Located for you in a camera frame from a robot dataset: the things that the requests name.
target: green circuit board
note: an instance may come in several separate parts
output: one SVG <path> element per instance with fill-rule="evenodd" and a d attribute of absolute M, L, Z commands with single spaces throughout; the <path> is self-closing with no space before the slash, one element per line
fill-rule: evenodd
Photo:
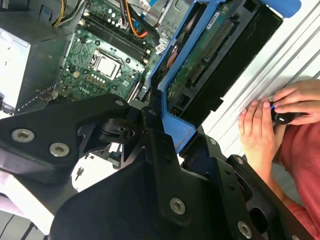
<path fill-rule="evenodd" d="M 179 95 L 181 89 L 186 86 L 186 82 L 188 80 L 191 84 L 196 81 L 200 73 L 204 70 L 204 66 L 201 64 L 202 59 L 210 60 L 214 52 L 217 50 L 219 43 L 223 39 L 223 34 L 227 33 L 228 29 L 222 30 L 221 37 L 217 37 L 216 33 L 220 26 L 225 22 L 232 5 L 233 3 L 231 1 L 222 3 L 213 14 L 209 24 L 197 41 L 195 47 L 192 49 L 182 67 L 167 88 L 166 95 L 167 102 L 169 104 L 172 99 Z"/>
<path fill-rule="evenodd" d="M 119 72 L 113 80 L 97 70 L 90 69 L 95 51 L 104 53 L 107 58 L 110 57 L 110 60 L 103 63 L 102 68 L 108 68 L 106 64 L 112 65 L 113 61 L 120 64 Z M 57 89 L 62 95 L 71 95 L 76 99 L 99 96 L 105 93 L 116 94 L 126 99 L 132 86 L 145 69 L 146 67 L 139 61 L 130 58 L 127 54 L 79 26 Z"/>
<path fill-rule="evenodd" d="M 146 84 L 160 59 L 155 44 L 150 37 L 139 39 L 129 27 L 121 27 L 119 9 L 108 1 L 92 0 L 87 11 L 75 30 L 56 89 L 73 100 L 106 93 L 128 100 L 136 84 Z"/>

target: motherboard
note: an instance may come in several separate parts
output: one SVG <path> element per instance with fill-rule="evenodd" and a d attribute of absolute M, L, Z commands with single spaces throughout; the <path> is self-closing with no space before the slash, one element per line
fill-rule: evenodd
<path fill-rule="evenodd" d="M 160 59 L 149 36 L 138 38 L 122 25 L 116 3 L 86 4 L 56 90 L 73 101 L 112 93 L 126 101 L 147 90 L 146 79 Z M 137 32 L 142 32 L 140 25 Z"/>

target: hand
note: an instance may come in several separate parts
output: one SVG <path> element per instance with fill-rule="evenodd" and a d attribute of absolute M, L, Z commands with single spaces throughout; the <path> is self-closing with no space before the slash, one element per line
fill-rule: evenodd
<path fill-rule="evenodd" d="M 239 118 L 239 135 L 249 165 L 266 182 L 270 177 L 272 160 L 279 149 L 286 126 L 280 125 L 274 133 L 271 106 L 268 98 L 254 100 Z"/>
<path fill-rule="evenodd" d="M 295 118 L 291 125 L 320 122 L 320 80 L 296 82 L 278 91 L 273 101 L 276 113 L 307 113 Z"/>

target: bolt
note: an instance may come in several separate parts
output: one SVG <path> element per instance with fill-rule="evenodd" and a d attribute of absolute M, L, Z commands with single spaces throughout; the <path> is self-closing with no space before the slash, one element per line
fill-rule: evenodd
<path fill-rule="evenodd" d="M 244 161 L 240 158 L 240 157 L 237 157 L 236 158 L 236 161 L 240 164 L 244 164 Z"/>
<path fill-rule="evenodd" d="M 50 153 L 55 157 L 65 157 L 69 154 L 70 148 L 62 142 L 51 144 Z"/>
<path fill-rule="evenodd" d="M 213 140 L 212 138 L 210 138 L 210 142 L 213 144 L 213 145 L 217 145 L 217 142 L 215 140 Z"/>
<path fill-rule="evenodd" d="M 153 109 L 150 109 L 150 110 L 149 110 L 149 113 L 151 113 L 151 114 L 154 115 L 154 116 L 157 116 L 157 113 L 156 113 L 155 110 L 153 110 Z"/>
<path fill-rule="evenodd" d="M 184 202 L 177 197 L 171 198 L 170 207 L 178 215 L 183 215 L 186 212 L 186 206 Z"/>
<path fill-rule="evenodd" d="M 123 103 L 122 101 L 120 101 L 120 100 L 115 100 L 115 103 L 118 104 L 118 105 L 120 105 L 120 106 L 123 106 L 123 105 L 124 105 L 124 103 Z"/>
<path fill-rule="evenodd" d="M 248 225 L 243 221 L 238 221 L 238 229 L 242 233 L 243 236 L 245 236 L 247 239 L 252 238 L 252 232 L 251 229 L 248 227 Z"/>
<path fill-rule="evenodd" d="M 11 133 L 11 137 L 19 143 L 29 143 L 35 139 L 35 134 L 29 129 L 19 128 Z"/>

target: red shirt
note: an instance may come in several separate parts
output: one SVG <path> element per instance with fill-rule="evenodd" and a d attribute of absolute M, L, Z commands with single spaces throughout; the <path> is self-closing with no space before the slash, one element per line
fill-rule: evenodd
<path fill-rule="evenodd" d="M 304 204 L 293 203 L 288 209 L 320 240 L 320 122 L 287 127 L 279 159 L 291 174 Z"/>

